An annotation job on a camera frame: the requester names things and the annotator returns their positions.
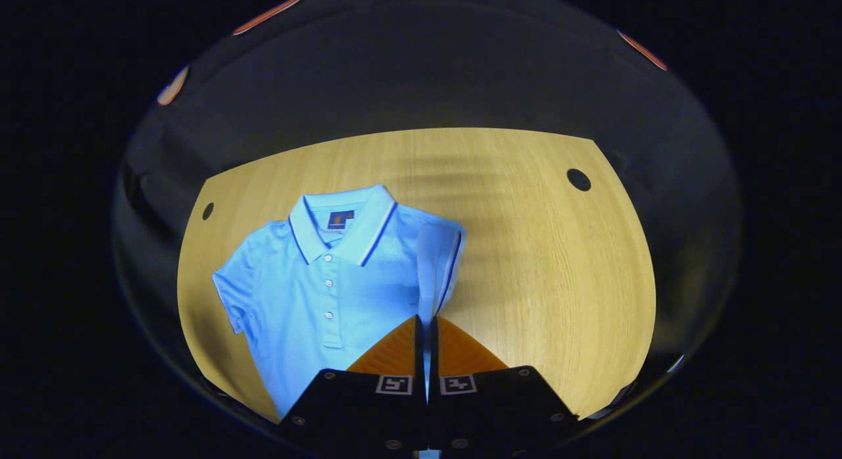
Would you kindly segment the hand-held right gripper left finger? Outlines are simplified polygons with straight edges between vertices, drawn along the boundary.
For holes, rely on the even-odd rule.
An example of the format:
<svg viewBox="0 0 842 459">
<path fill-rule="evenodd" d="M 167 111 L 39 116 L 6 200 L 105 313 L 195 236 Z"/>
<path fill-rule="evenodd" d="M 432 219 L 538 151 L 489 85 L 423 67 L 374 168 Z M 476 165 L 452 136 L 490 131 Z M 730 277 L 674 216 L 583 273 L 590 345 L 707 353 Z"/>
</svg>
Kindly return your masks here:
<svg viewBox="0 0 842 459">
<path fill-rule="evenodd" d="M 278 431 L 314 456 L 417 456 L 429 446 L 423 324 L 412 316 L 346 370 L 316 373 Z"/>
</svg>

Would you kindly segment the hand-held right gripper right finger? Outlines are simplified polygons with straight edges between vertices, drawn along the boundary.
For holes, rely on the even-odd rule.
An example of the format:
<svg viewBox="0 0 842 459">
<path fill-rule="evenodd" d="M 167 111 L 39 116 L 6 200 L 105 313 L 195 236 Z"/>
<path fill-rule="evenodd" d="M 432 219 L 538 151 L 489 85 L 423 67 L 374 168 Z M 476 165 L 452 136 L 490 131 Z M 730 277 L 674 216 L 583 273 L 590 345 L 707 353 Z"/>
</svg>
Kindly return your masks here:
<svg viewBox="0 0 842 459">
<path fill-rule="evenodd" d="M 442 456 L 550 456 L 580 432 L 535 366 L 506 366 L 442 316 L 430 354 L 429 447 Z"/>
</svg>

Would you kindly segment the light blue T-shirt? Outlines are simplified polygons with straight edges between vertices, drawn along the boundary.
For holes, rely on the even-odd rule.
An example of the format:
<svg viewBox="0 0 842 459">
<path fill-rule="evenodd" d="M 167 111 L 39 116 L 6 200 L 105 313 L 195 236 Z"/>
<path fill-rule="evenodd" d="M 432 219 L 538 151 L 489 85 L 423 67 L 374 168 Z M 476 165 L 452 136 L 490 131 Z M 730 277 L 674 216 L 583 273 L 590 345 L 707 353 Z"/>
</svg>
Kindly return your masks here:
<svg viewBox="0 0 842 459">
<path fill-rule="evenodd" d="M 234 333 L 283 419 L 320 370 L 346 370 L 451 299 L 467 231 L 382 186 L 303 195 L 213 273 Z"/>
</svg>

